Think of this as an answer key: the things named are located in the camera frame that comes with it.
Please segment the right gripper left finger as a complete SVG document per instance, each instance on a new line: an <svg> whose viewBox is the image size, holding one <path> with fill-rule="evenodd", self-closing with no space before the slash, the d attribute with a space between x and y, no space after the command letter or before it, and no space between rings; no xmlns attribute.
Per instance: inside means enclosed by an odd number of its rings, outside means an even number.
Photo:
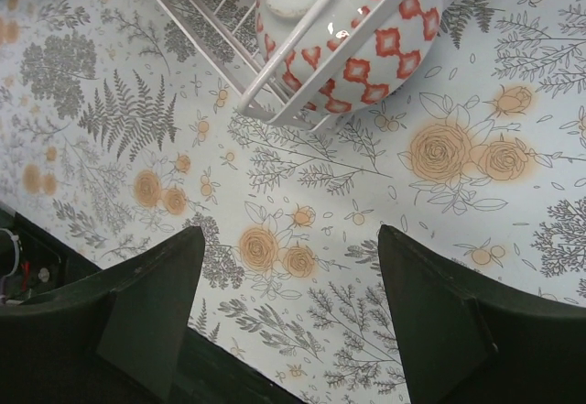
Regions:
<svg viewBox="0 0 586 404"><path fill-rule="evenodd" d="M143 254L1 309L4 403L164 403L201 274L187 227Z"/></svg>

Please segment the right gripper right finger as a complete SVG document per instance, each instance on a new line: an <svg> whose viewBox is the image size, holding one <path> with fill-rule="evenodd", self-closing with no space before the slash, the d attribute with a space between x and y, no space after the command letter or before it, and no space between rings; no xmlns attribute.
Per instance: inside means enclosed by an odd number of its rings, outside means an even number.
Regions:
<svg viewBox="0 0 586 404"><path fill-rule="evenodd" d="M378 256L414 403L582 403L585 310L506 286L393 226Z"/></svg>

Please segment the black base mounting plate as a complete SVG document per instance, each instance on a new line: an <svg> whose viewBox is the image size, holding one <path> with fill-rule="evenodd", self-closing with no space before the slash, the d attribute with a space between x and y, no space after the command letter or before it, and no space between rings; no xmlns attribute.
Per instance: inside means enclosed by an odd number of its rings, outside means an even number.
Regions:
<svg viewBox="0 0 586 404"><path fill-rule="evenodd" d="M1 212L4 403L293 403L188 326L205 238L188 226L101 269Z"/></svg>

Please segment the red diamond patterned bowl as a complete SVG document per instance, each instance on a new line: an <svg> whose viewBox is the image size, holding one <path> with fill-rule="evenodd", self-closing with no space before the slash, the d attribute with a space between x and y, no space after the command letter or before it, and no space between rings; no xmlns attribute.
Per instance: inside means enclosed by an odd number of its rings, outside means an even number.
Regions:
<svg viewBox="0 0 586 404"><path fill-rule="evenodd" d="M257 0L255 33L259 53L270 60L317 0ZM368 18L382 0L331 0L305 36L276 68L274 78L288 94L310 76ZM384 100L428 54L440 28L444 0L403 0L385 21L318 89L305 107L347 114Z"/></svg>

